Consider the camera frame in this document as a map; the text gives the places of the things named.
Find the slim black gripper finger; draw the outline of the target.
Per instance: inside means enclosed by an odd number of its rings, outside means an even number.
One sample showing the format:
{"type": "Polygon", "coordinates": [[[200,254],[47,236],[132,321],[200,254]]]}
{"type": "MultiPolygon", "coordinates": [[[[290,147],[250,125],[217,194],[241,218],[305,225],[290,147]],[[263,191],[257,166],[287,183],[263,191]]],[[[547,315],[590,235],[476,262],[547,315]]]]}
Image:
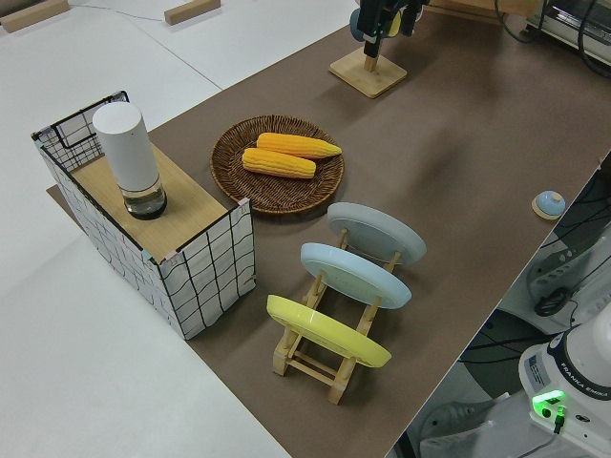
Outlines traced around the slim black gripper finger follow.
{"type": "Polygon", "coordinates": [[[402,13],[402,34],[412,36],[415,23],[422,12],[423,3],[421,0],[409,0],[402,13]]]}

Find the bulky black gripper finger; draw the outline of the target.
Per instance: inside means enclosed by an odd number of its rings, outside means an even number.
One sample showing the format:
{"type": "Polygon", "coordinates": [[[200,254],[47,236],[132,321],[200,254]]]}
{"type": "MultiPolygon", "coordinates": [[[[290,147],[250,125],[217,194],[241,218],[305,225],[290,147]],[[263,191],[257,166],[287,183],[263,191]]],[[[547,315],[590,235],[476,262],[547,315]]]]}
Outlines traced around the bulky black gripper finger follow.
{"type": "Polygon", "coordinates": [[[380,39],[380,16],[384,7],[383,0],[360,1],[360,31],[370,44],[378,44],[380,39]]]}

